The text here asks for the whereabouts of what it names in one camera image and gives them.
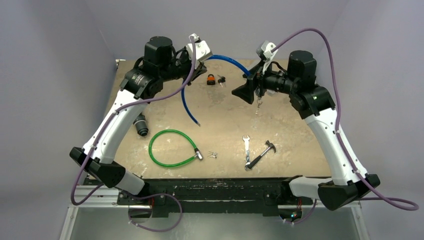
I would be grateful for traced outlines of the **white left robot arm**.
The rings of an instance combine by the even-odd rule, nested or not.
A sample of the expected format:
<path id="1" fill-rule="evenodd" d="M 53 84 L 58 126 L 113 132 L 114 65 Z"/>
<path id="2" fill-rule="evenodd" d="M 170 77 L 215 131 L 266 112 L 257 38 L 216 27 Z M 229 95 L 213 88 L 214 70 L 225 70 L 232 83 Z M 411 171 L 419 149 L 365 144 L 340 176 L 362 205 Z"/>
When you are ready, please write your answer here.
<path id="1" fill-rule="evenodd" d="M 92 137 L 82 147 L 73 147 L 70 157 L 108 188 L 129 193 L 138 205 L 149 199 L 149 185 L 115 162 L 122 140 L 136 117 L 150 102 L 158 101 L 164 83 L 185 79 L 188 83 L 206 72 L 204 61 L 212 56 L 205 40 L 196 34 L 176 51 L 165 36 L 154 36 L 145 44 L 144 55 L 128 71 L 119 85 L 115 101 Z"/>

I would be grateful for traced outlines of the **silver green lock keys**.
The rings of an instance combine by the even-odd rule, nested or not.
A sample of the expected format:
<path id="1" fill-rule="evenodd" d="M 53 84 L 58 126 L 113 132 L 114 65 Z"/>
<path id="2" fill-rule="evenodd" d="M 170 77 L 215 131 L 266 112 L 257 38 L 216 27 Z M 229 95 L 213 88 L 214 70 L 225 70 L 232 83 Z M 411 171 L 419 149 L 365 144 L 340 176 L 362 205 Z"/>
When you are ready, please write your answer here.
<path id="1" fill-rule="evenodd" d="M 217 158 L 217 156 L 218 156 L 218 153 L 217 152 L 212 152 L 212 151 L 209 151 L 208 152 L 208 158 L 213 158 L 213 159 L 216 159 Z"/>

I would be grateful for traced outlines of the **green cable lock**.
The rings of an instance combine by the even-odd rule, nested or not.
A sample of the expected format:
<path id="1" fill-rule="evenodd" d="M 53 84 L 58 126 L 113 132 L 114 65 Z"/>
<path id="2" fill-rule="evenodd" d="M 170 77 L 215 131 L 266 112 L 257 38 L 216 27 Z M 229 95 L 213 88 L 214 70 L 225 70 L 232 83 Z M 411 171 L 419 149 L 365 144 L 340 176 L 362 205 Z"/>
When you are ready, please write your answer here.
<path id="1" fill-rule="evenodd" d="M 171 159 L 173 159 L 173 162 L 162 162 L 161 158 L 160 159 L 157 158 L 156 153 L 154 153 L 154 151 L 156 151 L 155 149 L 156 141 L 166 134 L 178 135 L 177 139 L 183 140 L 183 142 L 186 141 L 188 145 L 191 147 L 191 150 L 189 150 L 189 154 L 191 155 L 187 155 L 186 153 L 183 153 L 183 157 L 185 156 L 185 158 L 181 158 L 181 156 L 177 152 L 179 145 L 171 146 L 170 145 L 171 143 L 169 142 L 167 146 L 160 147 L 158 151 L 159 150 L 163 151 L 163 153 L 161 153 L 160 155 L 161 157 L 170 157 Z M 199 160 L 199 161 L 204 160 L 204 155 L 201 153 L 196 143 L 186 133 L 176 129 L 164 129 L 156 133 L 151 138 L 148 144 L 148 155 L 150 159 L 156 165 L 162 168 L 168 168 L 168 169 L 180 168 L 192 163 L 195 160 Z"/>

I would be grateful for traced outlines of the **blue cable lock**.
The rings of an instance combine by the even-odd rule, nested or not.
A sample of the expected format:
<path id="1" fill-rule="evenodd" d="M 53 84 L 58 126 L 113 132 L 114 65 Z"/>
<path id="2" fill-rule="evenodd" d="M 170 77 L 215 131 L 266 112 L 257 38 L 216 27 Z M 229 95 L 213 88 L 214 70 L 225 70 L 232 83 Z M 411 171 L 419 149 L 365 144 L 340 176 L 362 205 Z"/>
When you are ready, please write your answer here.
<path id="1" fill-rule="evenodd" d="M 224 56 L 224 55 L 219 55 L 219 54 L 214 54 L 211 57 L 208 58 L 208 60 L 220 60 L 220 61 L 225 61 L 227 63 L 230 63 L 234 66 L 236 66 L 238 69 L 240 69 L 246 76 L 249 76 L 251 73 L 249 72 L 249 70 L 244 67 L 241 63 L 239 63 L 237 60 L 228 57 L 228 56 Z M 187 115 L 190 117 L 190 119 L 197 125 L 197 126 L 201 126 L 201 124 L 196 120 L 196 118 L 193 116 L 193 114 L 190 112 L 187 102 L 186 102 L 186 97 L 185 97 L 185 88 L 183 88 L 180 91 L 180 96 L 181 96 L 181 100 L 182 100 L 182 104 L 184 107 L 184 110 L 186 111 Z"/>

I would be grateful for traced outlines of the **silver blue lock keys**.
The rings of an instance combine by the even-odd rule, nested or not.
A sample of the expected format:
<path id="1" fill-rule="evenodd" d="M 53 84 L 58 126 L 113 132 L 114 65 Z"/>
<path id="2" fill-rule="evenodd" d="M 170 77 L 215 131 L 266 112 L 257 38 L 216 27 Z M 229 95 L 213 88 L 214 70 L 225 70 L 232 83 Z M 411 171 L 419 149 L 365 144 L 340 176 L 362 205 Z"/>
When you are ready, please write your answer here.
<path id="1" fill-rule="evenodd" d="M 256 100 L 256 110 L 255 110 L 255 115 L 259 114 L 259 110 L 261 108 L 261 105 L 263 104 L 262 98 L 258 97 Z"/>

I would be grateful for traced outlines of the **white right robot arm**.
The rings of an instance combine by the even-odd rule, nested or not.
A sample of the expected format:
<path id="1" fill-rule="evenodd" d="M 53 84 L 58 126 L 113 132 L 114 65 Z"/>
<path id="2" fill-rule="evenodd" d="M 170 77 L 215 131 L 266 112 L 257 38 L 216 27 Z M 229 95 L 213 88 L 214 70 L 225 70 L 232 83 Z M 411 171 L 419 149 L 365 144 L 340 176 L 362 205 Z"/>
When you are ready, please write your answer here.
<path id="1" fill-rule="evenodd" d="M 286 70 L 274 71 L 261 59 L 244 75 L 245 84 L 233 89 L 232 95 L 248 104 L 266 91 L 287 94 L 291 106 L 312 130 L 330 169 L 330 178 L 297 175 L 283 182 L 280 196 L 288 204 L 300 197 L 319 200 L 330 211 L 337 210 L 366 196 L 381 181 L 358 161 L 337 120 L 335 102 L 329 91 L 316 83 L 317 61 L 312 53 L 290 53 Z"/>

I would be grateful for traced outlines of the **orange black padlock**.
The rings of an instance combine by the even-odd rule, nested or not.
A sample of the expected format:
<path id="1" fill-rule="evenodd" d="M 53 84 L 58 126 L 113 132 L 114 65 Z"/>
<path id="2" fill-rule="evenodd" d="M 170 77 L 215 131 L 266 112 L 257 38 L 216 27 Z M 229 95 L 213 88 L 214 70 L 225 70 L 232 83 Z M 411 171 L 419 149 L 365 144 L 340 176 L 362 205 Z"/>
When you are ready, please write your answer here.
<path id="1" fill-rule="evenodd" d="M 206 84 L 208 86 L 213 86 L 216 84 L 216 78 L 213 74 L 209 74 L 206 79 Z"/>

